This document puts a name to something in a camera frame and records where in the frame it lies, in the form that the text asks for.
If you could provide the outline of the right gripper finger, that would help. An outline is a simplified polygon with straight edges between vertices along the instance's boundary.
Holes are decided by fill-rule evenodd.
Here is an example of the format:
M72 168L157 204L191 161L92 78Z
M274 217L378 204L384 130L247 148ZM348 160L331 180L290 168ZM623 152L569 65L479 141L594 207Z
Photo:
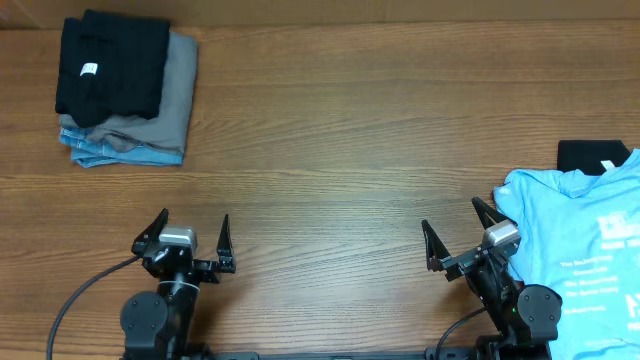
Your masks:
M451 259L449 251L427 220L421 222L426 246L427 268L431 271L444 271L445 262Z
M489 206L486 202L484 202L479 197L473 197L471 199L471 203L484 229L488 229L502 222L508 222L511 225L515 224L515 222L512 219L503 215L502 213L497 211L495 208Z

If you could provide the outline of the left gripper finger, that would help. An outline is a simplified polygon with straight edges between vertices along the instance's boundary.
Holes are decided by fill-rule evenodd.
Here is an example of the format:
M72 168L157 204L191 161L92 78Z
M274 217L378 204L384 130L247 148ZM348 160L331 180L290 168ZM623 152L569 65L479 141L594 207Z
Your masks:
M137 257L143 257L146 248L158 242L159 235L167 225L168 220L169 210L163 208L155 220L135 238L131 246L131 252Z
M222 223L216 252L218 255L218 271L220 273L235 273L236 259L233 252L228 214L225 215Z

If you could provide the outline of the black t-shirt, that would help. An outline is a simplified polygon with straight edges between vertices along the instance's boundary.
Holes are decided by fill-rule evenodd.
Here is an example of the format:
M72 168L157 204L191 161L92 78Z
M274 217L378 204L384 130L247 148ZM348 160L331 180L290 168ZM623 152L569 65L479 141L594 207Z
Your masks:
M64 20L55 111L81 128L113 115L158 115L170 38L166 19L87 9Z

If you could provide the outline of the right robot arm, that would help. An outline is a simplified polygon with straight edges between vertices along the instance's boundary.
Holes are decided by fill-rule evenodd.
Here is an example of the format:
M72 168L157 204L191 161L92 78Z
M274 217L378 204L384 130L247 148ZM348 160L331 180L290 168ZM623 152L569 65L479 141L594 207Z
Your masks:
M428 221L421 222L427 268L443 272L452 282L463 278L482 307L451 325L427 359L549 359L549 343L558 338L562 298L551 288L525 285L507 271L509 258L519 249L517 223L478 197L472 205L484 228L476 247L453 256ZM497 333L477 338L473 347L446 347L448 337L481 313L487 313Z

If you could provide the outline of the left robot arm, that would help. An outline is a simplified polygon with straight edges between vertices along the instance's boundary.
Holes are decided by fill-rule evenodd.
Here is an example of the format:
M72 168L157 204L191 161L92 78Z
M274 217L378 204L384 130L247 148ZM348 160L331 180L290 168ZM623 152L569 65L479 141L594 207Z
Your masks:
M197 235L188 226L170 225L169 210L136 237L131 251L158 280L154 291L129 298L120 313L125 359L212 359L210 347L190 341L196 302L203 283L217 284L236 272L229 218L225 217L214 260L198 259Z

